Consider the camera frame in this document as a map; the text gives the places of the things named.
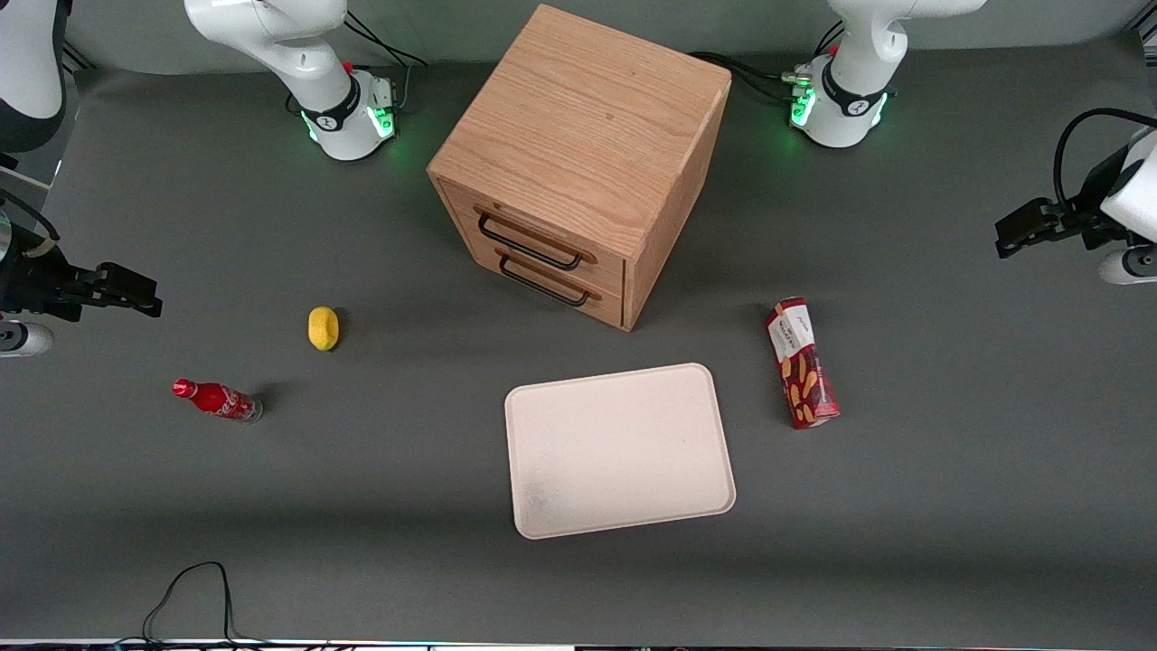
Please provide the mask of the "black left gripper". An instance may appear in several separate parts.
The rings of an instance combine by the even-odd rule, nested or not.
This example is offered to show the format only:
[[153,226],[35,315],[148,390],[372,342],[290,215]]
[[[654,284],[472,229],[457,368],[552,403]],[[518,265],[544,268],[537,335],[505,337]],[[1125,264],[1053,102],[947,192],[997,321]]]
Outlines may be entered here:
[[[1132,242],[1132,235],[1101,210],[1103,201],[1117,188],[1128,149],[1117,149],[1086,173],[1077,194],[1077,213],[1084,219],[1082,241],[1086,250],[1115,241]],[[1049,199],[1030,199],[997,222],[997,256],[1008,259],[1020,249],[1066,241],[1081,234],[1071,210]]]

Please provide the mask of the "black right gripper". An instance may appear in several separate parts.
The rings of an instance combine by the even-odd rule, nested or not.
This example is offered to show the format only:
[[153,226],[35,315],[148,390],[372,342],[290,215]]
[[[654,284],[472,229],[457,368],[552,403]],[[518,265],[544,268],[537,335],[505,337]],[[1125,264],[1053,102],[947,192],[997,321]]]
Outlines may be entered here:
[[25,251],[40,243],[42,238],[12,238],[9,242],[1,272],[3,313],[29,312],[80,321],[84,305],[126,308],[152,318],[162,315],[163,301],[156,295],[156,281],[116,262],[102,262],[93,271],[91,294],[81,296],[78,302],[79,276],[84,271],[71,264],[57,247],[45,256],[25,256]]

